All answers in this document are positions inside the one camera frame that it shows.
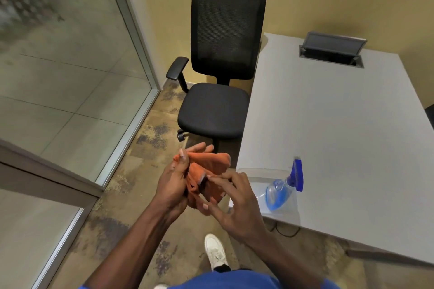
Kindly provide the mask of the person's left hand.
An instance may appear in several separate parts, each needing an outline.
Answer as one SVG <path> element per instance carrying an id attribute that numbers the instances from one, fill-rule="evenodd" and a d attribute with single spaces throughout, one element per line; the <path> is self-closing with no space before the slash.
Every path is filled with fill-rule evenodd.
<path id="1" fill-rule="evenodd" d="M 212 152 L 214 146 L 202 142 L 185 150 L 186 152 Z M 178 177 L 179 152 L 177 157 L 177 160 L 172 160 L 165 167 L 159 178 L 155 196 L 150 203 L 150 210 L 160 215 L 169 225 L 184 212 L 188 204 L 185 179 Z"/>

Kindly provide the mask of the person's right hand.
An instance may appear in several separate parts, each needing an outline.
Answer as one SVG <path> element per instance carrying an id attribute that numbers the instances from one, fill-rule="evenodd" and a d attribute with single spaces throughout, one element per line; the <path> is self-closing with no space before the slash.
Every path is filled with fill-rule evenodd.
<path id="1" fill-rule="evenodd" d="M 236 228 L 239 231 L 266 229 L 252 187 L 250 186 L 249 191 L 237 190 L 231 182 L 231 172 L 209 178 L 210 182 L 217 184 L 229 195 L 233 203 L 231 211 L 224 212 L 225 221 L 218 223 L 230 235 L 236 231 Z"/>

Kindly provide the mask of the orange cleaning cloth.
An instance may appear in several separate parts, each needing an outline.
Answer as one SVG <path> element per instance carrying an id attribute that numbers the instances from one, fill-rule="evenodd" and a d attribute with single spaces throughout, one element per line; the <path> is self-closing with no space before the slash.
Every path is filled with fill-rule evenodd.
<path id="1" fill-rule="evenodd" d="M 227 153 L 188 152 L 187 154 L 189 167 L 184 172 L 184 179 L 188 206 L 209 216 L 209 211 L 203 207 L 205 201 L 217 205 L 226 195 L 217 184 L 210 182 L 209 178 L 225 173 L 231 165 L 231 157 Z"/>

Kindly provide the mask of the person's right forearm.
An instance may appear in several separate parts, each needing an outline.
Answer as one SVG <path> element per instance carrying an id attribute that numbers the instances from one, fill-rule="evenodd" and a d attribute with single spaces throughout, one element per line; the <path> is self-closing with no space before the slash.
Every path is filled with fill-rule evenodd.
<path id="1" fill-rule="evenodd" d="M 321 289 L 321 277 L 289 250 L 267 229 L 236 231 L 231 236 L 250 248 L 279 280 L 284 289 Z"/>

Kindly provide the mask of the person's left forearm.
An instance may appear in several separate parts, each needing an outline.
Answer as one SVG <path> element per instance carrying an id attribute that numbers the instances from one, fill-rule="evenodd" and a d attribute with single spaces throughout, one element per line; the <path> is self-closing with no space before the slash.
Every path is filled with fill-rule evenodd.
<path id="1" fill-rule="evenodd" d="M 80 289 L 138 289 L 170 225 L 187 202 L 171 207 L 154 198 Z"/>

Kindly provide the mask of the clear spray bottle blue trigger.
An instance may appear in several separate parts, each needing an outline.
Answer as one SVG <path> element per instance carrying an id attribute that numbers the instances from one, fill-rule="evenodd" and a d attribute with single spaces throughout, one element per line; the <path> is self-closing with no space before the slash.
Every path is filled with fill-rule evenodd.
<path id="1" fill-rule="evenodd" d="M 298 215 L 297 194 L 303 191 L 302 161 L 295 157 L 284 170 L 267 168 L 240 168 L 250 181 L 259 207 L 267 214 Z"/>

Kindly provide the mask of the blue clothing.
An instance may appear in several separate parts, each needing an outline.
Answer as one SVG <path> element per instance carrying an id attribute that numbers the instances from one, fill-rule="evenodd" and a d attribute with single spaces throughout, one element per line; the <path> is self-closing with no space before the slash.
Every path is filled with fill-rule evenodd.
<path id="1" fill-rule="evenodd" d="M 211 271 L 168 289 L 284 289 L 269 275 L 247 270 Z"/>

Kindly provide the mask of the black mesh office chair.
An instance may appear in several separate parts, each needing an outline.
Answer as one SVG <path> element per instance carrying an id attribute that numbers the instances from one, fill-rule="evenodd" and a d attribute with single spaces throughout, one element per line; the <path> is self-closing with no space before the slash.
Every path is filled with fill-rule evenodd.
<path id="1" fill-rule="evenodd" d="M 177 57 L 166 78 L 186 93 L 177 139 L 185 133 L 220 141 L 243 136 L 248 93 L 231 80 L 254 78 L 266 0 L 191 0 L 191 56 Z"/>

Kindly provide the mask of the grey desk socket box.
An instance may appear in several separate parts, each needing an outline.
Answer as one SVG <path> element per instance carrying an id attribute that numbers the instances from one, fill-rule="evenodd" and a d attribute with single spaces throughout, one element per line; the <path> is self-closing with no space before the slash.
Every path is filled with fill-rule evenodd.
<path id="1" fill-rule="evenodd" d="M 366 42 L 366 39 L 358 37 L 310 31 L 299 45 L 299 57 L 364 68 L 360 53 Z"/>

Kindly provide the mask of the glass partition metal frame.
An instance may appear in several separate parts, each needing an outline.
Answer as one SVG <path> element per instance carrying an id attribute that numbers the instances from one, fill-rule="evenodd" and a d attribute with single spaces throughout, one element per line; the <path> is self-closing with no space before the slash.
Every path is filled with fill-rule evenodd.
<path id="1" fill-rule="evenodd" d="M 0 0 L 0 142 L 105 187 L 158 93 L 130 0 Z"/>

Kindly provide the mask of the glass door grey rail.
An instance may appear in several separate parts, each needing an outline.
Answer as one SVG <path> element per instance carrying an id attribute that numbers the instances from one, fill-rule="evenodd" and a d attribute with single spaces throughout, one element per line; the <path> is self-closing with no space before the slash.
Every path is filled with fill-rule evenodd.
<path id="1" fill-rule="evenodd" d="M 47 289 L 103 190 L 0 138 L 0 289 Z"/>

